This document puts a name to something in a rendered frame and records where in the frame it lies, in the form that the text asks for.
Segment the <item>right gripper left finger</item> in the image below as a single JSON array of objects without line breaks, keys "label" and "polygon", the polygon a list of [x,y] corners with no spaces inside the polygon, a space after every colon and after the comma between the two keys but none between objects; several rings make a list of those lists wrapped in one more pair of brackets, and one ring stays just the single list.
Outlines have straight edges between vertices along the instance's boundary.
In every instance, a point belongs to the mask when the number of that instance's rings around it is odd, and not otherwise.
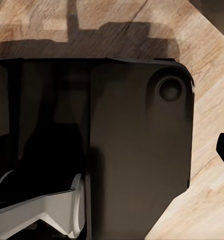
[{"label": "right gripper left finger", "polygon": [[17,142],[13,133],[0,136],[0,179],[17,152]]}]

